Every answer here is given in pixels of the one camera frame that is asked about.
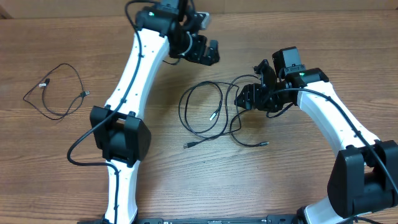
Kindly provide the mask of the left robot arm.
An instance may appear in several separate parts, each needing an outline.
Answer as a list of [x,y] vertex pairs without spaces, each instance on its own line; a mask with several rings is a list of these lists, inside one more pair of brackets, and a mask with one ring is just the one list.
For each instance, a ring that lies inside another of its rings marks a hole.
[[148,1],[128,17],[134,41],[118,85],[103,107],[91,110],[90,122],[109,175],[108,207],[98,223],[134,223],[137,218],[137,173],[150,146],[144,123],[150,89],[166,57],[213,65],[220,59],[218,42],[200,30],[210,22],[187,1]]

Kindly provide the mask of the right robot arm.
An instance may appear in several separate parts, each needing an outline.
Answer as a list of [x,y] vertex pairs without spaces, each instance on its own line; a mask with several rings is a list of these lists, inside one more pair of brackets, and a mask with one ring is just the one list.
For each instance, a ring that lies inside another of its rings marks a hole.
[[367,130],[335,93],[320,68],[307,69],[296,47],[254,67],[260,82],[246,85],[234,104],[276,118],[291,106],[309,115],[328,141],[335,163],[327,195],[304,206],[284,223],[353,223],[364,214],[397,206],[397,143]]

